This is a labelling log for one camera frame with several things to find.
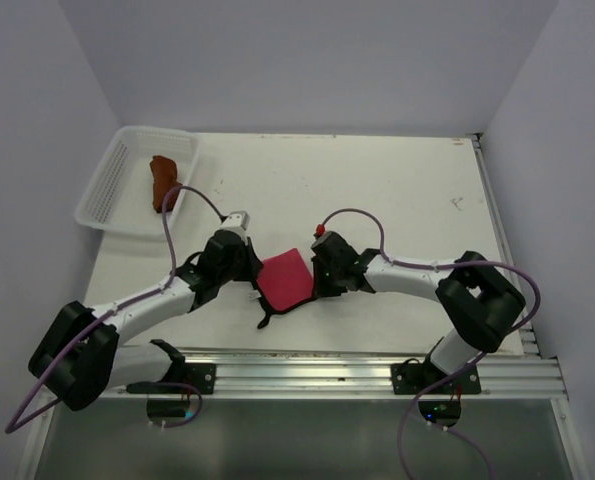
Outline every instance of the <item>white tag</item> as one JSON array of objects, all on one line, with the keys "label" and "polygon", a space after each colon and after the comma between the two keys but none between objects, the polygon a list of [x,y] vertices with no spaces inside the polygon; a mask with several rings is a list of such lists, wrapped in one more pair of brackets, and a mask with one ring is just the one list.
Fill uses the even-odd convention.
[{"label": "white tag", "polygon": [[253,290],[252,292],[248,292],[248,300],[257,300],[258,298],[261,298],[261,293],[259,292],[259,290]]}]

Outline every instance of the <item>gray floor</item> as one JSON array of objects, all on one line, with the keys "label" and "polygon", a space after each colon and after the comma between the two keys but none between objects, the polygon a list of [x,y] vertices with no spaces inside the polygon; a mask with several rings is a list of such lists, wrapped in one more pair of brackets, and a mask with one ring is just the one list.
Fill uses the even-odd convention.
[{"label": "gray floor", "polygon": [[[144,400],[98,400],[59,409],[37,478],[405,478],[396,450],[405,405],[209,400],[196,421],[162,433],[147,426]],[[457,427],[484,448],[498,480],[571,478],[548,401],[471,401]],[[404,443],[421,480],[487,478],[473,448],[418,419]]]}]

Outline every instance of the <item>brown cloth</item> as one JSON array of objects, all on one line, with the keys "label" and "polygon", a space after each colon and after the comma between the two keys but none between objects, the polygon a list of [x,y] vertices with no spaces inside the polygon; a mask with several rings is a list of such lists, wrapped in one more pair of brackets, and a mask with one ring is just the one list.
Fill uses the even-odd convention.
[{"label": "brown cloth", "polygon": [[[181,185],[177,181],[177,164],[170,158],[161,155],[155,155],[150,162],[150,171],[153,172],[153,208],[157,213],[161,213],[164,204],[164,197],[168,191]],[[173,193],[168,199],[166,211],[170,212],[177,202],[179,191]]]}]

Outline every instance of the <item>plastic basket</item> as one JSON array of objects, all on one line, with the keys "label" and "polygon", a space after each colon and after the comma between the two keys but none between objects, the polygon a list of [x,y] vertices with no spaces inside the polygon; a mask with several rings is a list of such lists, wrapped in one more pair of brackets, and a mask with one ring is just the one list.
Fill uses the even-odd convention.
[{"label": "plastic basket", "polygon": [[[201,137],[180,130],[123,127],[86,187],[75,211],[81,225],[109,232],[162,237],[161,214],[155,212],[150,162],[163,155],[177,164],[177,180],[188,185],[197,164]],[[172,227],[185,196],[179,197],[168,217]]]}]

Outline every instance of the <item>black mounting bracket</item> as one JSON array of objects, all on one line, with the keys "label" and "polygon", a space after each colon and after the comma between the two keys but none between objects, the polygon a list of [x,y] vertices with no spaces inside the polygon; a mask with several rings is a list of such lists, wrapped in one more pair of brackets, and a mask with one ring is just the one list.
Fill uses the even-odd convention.
[{"label": "black mounting bracket", "polygon": [[[183,366],[184,379],[180,383],[187,383],[199,390],[202,395],[212,395],[215,389],[217,366],[214,363],[185,363]],[[150,395],[173,395],[182,392],[179,388],[166,387],[151,382],[137,382],[126,386],[127,393]]]},{"label": "black mounting bracket", "polygon": [[[436,379],[425,382],[423,363],[393,363],[390,366],[390,380],[393,384],[393,393],[395,395],[417,395],[428,385],[435,383]],[[462,395],[478,395],[481,393],[481,384],[479,383],[479,372],[474,366],[454,380],[436,388],[427,395],[452,395],[461,387]]]}]

